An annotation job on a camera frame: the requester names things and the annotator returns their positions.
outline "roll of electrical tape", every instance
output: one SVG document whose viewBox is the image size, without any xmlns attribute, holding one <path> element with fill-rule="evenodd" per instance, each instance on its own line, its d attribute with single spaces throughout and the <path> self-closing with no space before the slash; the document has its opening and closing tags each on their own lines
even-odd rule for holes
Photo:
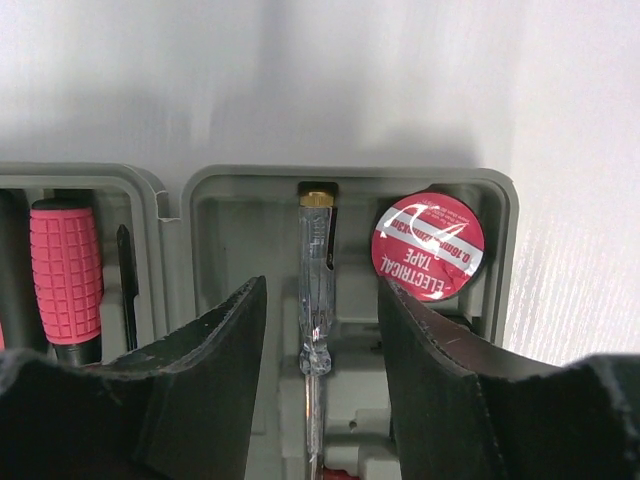
<svg viewBox="0 0 640 480">
<path fill-rule="evenodd" d="M 435 192 L 403 198 L 385 212 L 371 246 L 378 275 L 423 302 L 456 295 L 478 271 L 484 234 L 464 203 Z"/>
</svg>

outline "toolbox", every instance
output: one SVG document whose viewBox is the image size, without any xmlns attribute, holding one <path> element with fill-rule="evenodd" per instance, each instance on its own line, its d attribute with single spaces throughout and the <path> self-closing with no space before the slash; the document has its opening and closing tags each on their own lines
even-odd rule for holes
<svg viewBox="0 0 640 480">
<path fill-rule="evenodd" d="M 0 188 L 30 203 L 53 189 L 90 190 L 102 250 L 100 305 L 103 362 L 126 351 L 116 231 L 133 240 L 138 281 L 138 346 L 207 312 L 247 279 L 267 279 L 267 327 L 246 478 L 303 478 L 304 377 L 298 368 L 298 185 L 339 186 L 335 238 L 336 324 L 329 349 L 325 464 L 364 480 L 400 479 L 390 441 L 391 408 L 371 263 L 376 221 L 397 199 L 427 188 L 454 196 L 479 218 L 485 235 L 481 270 L 458 295 L 429 304 L 463 317 L 501 345 L 518 202 L 511 181 L 471 168 L 287 168 L 212 166 L 185 186 L 180 218 L 150 172 L 119 164 L 0 164 Z"/>
</svg>

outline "red textured grip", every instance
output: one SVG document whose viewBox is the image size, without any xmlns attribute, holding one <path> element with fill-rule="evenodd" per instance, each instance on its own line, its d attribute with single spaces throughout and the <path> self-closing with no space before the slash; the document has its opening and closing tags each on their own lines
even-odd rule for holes
<svg viewBox="0 0 640 480">
<path fill-rule="evenodd" d="M 74 345 L 100 335 L 102 265 L 91 208 L 32 210 L 31 259 L 49 341 Z"/>
</svg>

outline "gold cap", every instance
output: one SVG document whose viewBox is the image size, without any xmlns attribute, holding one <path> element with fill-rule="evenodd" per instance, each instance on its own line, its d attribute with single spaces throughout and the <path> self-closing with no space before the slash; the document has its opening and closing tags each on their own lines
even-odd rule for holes
<svg viewBox="0 0 640 480">
<path fill-rule="evenodd" d="M 333 207 L 333 195 L 325 190 L 311 190 L 300 195 L 301 207 Z"/>
</svg>

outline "white tabletop surface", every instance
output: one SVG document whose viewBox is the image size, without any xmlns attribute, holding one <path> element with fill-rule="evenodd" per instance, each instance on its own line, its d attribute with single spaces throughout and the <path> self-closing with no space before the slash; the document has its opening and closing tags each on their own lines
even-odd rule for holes
<svg viewBox="0 0 640 480">
<path fill-rule="evenodd" d="M 634 0 L 2 2 L 0 161 L 142 166 L 174 211 L 215 163 L 495 168 L 507 346 L 638 352 L 639 25 Z"/>
</svg>

